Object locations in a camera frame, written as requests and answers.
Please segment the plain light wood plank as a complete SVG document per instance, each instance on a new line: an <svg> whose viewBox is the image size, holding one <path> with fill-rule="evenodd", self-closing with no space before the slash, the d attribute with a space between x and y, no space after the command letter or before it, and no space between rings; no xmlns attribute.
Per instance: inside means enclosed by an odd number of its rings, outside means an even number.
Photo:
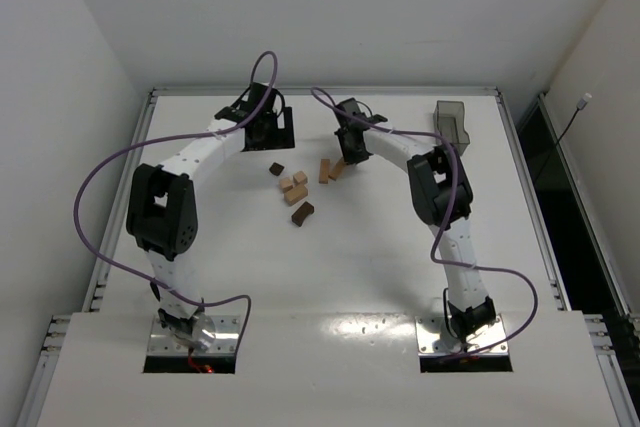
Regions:
<svg viewBox="0 0 640 427"><path fill-rule="evenodd" d="M347 164L345 160L343 158L340 158L330 170L328 177L333 181L338 180L343 174L346 166Z"/></svg>

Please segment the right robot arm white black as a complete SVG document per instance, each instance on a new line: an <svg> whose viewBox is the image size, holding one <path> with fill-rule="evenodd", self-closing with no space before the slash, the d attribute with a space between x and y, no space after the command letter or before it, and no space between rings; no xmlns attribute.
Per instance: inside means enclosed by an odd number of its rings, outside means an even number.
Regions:
<svg viewBox="0 0 640 427"><path fill-rule="evenodd" d="M447 279L445 325L463 343L496 317L493 300L476 268L470 238L473 193L458 157L443 145L430 147L397 135L381 115L367 116L354 98L336 106L335 132L345 162L359 164L378 155L408 176L411 201L418 218L434 236Z"/></svg>

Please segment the printed light wood plank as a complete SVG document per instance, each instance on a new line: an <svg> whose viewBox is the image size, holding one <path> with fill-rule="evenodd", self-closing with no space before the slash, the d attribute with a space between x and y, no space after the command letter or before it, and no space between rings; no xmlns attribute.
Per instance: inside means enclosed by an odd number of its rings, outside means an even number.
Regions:
<svg viewBox="0 0 640 427"><path fill-rule="evenodd" d="M329 159L322 159L320 162L319 178L320 184L327 184L329 182L331 161Z"/></svg>

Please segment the light wood cube block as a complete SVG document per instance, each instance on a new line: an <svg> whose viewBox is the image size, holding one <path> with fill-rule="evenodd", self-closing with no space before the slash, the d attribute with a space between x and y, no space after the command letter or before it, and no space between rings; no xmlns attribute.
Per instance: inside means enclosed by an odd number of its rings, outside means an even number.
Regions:
<svg viewBox="0 0 640 427"><path fill-rule="evenodd" d="M296 172L293 175L293 180L296 185L304 185L308 182L307 175L302 171Z"/></svg>

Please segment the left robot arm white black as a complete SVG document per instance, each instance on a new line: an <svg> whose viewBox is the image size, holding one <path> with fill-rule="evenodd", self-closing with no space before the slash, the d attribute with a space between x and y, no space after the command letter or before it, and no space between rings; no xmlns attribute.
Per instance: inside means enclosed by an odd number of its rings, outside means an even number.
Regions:
<svg viewBox="0 0 640 427"><path fill-rule="evenodd" d="M177 154L135 169L126 230L151 264L160 324L181 345L204 352L216 339L189 254L198 232L198 189L237 153L294 145L292 109L283 94L253 82Z"/></svg>

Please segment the smoky transparent plastic bin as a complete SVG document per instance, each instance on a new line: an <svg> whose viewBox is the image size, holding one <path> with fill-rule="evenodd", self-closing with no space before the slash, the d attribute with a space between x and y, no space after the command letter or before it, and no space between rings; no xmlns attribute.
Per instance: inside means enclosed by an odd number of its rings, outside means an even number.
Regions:
<svg viewBox="0 0 640 427"><path fill-rule="evenodd" d="M465 105L462 101L438 100L433 114L436 132L448 140L462 156L470 145L465 128Z"/></svg>

